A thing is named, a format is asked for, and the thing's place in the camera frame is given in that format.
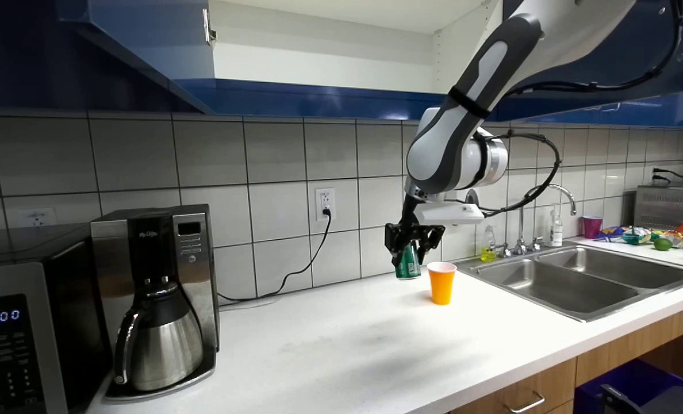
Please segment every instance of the microwave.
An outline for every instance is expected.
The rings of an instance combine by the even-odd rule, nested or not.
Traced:
[[[86,226],[0,233],[0,411],[85,411],[107,369]]]

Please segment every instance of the power outlet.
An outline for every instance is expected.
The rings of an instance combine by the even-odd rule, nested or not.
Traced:
[[[324,222],[321,209],[330,209],[330,215],[338,217],[336,190],[330,186],[314,190],[314,222]]]

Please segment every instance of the electrical cord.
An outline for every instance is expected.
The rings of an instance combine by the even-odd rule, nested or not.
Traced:
[[[672,4],[672,46],[666,48],[662,60],[654,68],[646,70],[642,76],[625,81],[620,85],[598,85],[596,81],[591,83],[539,81],[539,83],[515,88],[505,98],[536,93],[536,91],[539,93],[623,93],[650,78],[657,78],[683,41],[683,0],[672,0],[669,4]]]
[[[306,267],[296,270],[296,271],[284,275],[282,282],[281,282],[281,286],[273,293],[267,293],[267,294],[259,294],[259,298],[228,298],[228,294],[221,294],[218,293],[218,298],[226,300],[226,302],[231,302],[231,305],[245,305],[245,302],[257,302],[257,300],[269,300],[269,298],[281,294],[291,277],[304,275],[304,271],[308,271],[314,265],[314,261],[316,261],[316,255],[320,255],[320,252],[321,252],[321,246],[327,242],[327,236],[330,233],[334,213],[330,209],[321,209],[321,217],[327,217],[327,226],[324,226],[320,246],[313,254],[311,262]]]
[[[536,144],[542,144],[552,149],[554,155],[554,164],[552,164],[552,170],[549,176],[544,177],[542,185],[528,190],[525,194],[525,198],[515,206],[508,206],[508,207],[498,207],[498,209],[489,209],[489,207],[477,207],[482,213],[482,217],[497,217],[497,215],[503,215],[503,213],[512,213],[512,209],[521,209],[525,206],[534,202],[539,194],[544,194],[544,190],[549,186],[549,183],[554,179],[557,170],[561,169],[561,152],[554,148],[552,140],[548,140],[542,133],[515,133],[512,129],[508,129],[505,137],[498,137],[498,139],[526,139],[526,140],[536,140]]]

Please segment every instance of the green object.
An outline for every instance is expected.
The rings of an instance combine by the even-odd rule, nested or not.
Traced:
[[[672,242],[669,240],[654,240],[653,246],[654,246],[654,252],[669,252]]]
[[[407,245],[400,255],[400,265],[395,267],[395,278],[416,278],[416,277],[421,277],[416,254],[413,254],[413,246]]]

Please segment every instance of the white countertop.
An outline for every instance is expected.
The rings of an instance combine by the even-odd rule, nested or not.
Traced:
[[[683,252],[607,248],[683,265]],[[427,293],[422,277],[380,277],[223,309],[212,378],[143,402],[96,401],[89,411],[449,411],[683,311],[683,287],[596,323],[462,275],[450,307]]]

